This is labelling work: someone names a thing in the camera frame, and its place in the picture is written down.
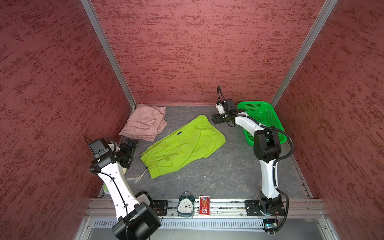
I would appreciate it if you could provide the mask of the lime green shorts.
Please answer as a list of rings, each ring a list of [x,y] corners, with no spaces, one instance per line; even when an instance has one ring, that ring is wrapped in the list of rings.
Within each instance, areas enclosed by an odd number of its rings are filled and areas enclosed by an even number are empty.
[[[174,173],[186,165],[208,158],[226,143],[225,136],[208,118],[200,115],[141,154],[152,179]]]

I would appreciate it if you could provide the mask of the pink shorts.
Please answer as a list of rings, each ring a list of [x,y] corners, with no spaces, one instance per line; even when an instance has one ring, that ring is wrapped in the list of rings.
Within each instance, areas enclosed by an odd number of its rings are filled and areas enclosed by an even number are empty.
[[[166,107],[138,104],[119,135],[134,140],[153,142],[167,126]]]

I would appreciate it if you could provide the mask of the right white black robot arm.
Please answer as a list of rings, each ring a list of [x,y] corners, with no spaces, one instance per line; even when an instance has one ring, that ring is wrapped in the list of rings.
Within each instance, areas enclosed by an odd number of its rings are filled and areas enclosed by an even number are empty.
[[[237,109],[232,100],[218,100],[216,108],[218,113],[212,116],[215,125],[232,122],[254,137],[253,151],[260,161],[262,171],[259,209],[266,216],[277,212],[282,204],[282,194],[278,190],[277,179],[277,160],[282,151],[279,132],[261,124],[244,110]]]

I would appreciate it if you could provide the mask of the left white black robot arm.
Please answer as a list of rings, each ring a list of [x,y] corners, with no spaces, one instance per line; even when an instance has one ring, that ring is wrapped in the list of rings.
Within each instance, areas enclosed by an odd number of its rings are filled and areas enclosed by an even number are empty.
[[[110,138],[85,140],[94,156],[90,173],[97,175],[108,188],[118,222],[112,231],[119,240],[148,240],[161,227],[153,210],[154,202],[146,191],[134,194],[128,185],[124,168],[129,169],[138,141],[130,140],[119,147]]]

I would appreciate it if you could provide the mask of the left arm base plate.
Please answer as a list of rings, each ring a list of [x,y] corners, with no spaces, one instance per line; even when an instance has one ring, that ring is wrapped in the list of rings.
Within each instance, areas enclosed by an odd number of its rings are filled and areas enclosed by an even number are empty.
[[[168,212],[168,200],[153,200],[152,208],[156,212],[157,216],[166,216]]]

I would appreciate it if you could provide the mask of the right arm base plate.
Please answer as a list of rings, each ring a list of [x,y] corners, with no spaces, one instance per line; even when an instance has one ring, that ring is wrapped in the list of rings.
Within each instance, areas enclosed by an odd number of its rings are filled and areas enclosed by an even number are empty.
[[[262,216],[271,217],[278,213],[278,216],[283,217],[286,213],[285,206],[280,203],[277,207],[274,207],[268,211],[262,211],[260,206],[260,200],[245,200],[245,210],[248,217]]]

